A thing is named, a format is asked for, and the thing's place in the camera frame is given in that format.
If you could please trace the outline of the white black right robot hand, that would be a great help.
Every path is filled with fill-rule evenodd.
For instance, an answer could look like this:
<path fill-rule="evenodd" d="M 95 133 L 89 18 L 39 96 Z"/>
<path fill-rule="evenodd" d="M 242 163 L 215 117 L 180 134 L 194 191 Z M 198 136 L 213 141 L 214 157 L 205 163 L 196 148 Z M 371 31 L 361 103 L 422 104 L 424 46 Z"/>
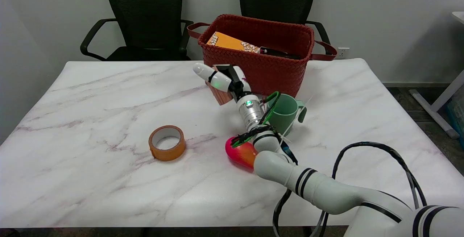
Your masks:
<path fill-rule="evenodd" d="M 216 101 L 223 105 L 234 99 L 236 102 L 252 94 L 244 72 L 237 65 L 214 65 L 195 63 L 193 71 L 210 87 Z"/>

